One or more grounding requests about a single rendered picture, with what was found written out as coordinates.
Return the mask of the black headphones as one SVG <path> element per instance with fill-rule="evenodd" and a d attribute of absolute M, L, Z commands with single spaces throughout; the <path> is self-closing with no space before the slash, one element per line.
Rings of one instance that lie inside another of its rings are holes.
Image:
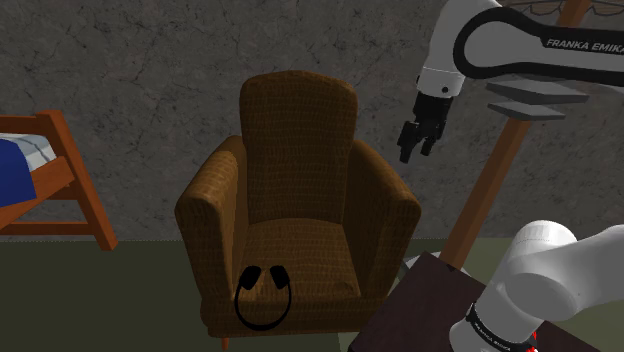
<path fill-rule="evenodd" d="M 260 275 L 263 270 L 259 266 L 251 265 L 247 266 L 241 275 L 239 276 L 235 295 L 234 295 L 234 310 L 239 321 L 247 328 L 253 331 L 269 331 L 277 326 L 279 326 L 282 321 L 287 317 L 290 312 L 292 305 L 292 288 L 291 288 L 291 280 L 288 275 L 287 270 L 284 266 L 274 265 L 269 269 L 270 275 L 272 277 L 273 283 L 277 290 L 283 290 L 284 288 L 288 289 L 288 303 L 282 315 L 275 321 L 267 323 L 267 324 L 255 324 L 247 321 L 240 312 L 239 308 L 239 296 L 242 289 L 250 291 L 253 289 L 258 282 Z"/>

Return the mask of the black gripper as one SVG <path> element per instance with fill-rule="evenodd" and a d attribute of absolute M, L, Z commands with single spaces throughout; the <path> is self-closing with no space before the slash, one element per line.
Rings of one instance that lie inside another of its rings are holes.
<path fill-rule="evenodd" d="M 421 141 L 420 154 L 429 156 L 433 146 L 442 137 L 447 122 L 447 115 L 453 97 L 434 97 L 422 92 L 416 96 L 412 112 L 414 121 L 406 121 L 402 127 L 397 145 L 400 147 L 399 160 L 407 164 L 414 147 Z"/>

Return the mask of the wooden bed with blue blanket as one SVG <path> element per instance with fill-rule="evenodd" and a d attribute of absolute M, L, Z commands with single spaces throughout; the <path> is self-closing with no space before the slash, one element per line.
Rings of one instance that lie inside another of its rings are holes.
<path fill-rule="evenodd" d="M 0 236 L 92 235 L 103 251 L 118 244 L 71 131 L 59 110 L 33 116 L 0 115 L 0 132 L 46 137 L 56 158 L 31 172 L 36 198 L 0 207 Z M 19 218 L 45 200 L 75 200 L 83 222 L 21 222 Z"/>

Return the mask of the wooden floor lamp with shelves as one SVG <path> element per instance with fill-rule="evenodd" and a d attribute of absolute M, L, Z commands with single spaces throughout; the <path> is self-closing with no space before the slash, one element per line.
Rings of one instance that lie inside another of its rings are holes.
<path fill-rule="evenodd" d="M 466 78 L 485 79 L 488 90 L 505 99 L 490 109 L 508 118 L 440 254 L 450 267 L 463 266 L 531 124 L 562 119 L 556 104 L 586 101 L 562 81 L 624 87 L 624 32 L 578 25 L 594 1 L 566 0 L 554 26 L 497 0 L 447 0 L 443 6 L 418 93 L 454 99 Z"/>

